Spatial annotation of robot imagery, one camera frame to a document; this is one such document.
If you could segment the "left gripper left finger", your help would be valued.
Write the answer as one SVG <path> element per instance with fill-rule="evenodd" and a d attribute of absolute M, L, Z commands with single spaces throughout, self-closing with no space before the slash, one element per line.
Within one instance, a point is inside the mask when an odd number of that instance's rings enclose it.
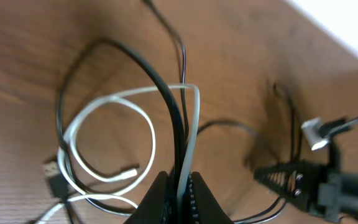
<path fill-rule="evenodd" d="M 161 171 L 156 176 L 136 211 L 124 224 L 158 224 L 161 223 L 167 191 L 168 174 Z"/>

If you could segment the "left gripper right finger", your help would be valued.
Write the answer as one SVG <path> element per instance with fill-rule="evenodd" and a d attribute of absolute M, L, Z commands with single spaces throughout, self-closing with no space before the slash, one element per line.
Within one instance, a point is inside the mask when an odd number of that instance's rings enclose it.
<path fill-rule="evenodd" d="M 189 176 L 188 199 L 188 223 L 233 224 L 199 172 L 192 172 Z"/>

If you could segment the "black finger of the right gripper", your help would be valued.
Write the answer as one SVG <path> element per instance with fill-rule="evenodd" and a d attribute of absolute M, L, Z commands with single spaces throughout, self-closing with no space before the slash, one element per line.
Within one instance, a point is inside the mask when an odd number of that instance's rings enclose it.
<path fill-rule="evenodd" d="M 301 160 L 256 169 L 254 179 L 296 208 L 310 208 L 324 175 L 324 165 Z"/>

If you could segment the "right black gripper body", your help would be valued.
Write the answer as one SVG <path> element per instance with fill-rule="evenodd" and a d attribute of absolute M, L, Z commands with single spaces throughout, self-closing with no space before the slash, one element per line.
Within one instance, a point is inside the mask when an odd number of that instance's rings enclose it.
<path fill-rule="evenodd" d="M 338 223 L 342 213 L 358 221 L 358 175 L 330 175 L 326 183 L 318 186 L 318 207 L 329 222 Z"/>

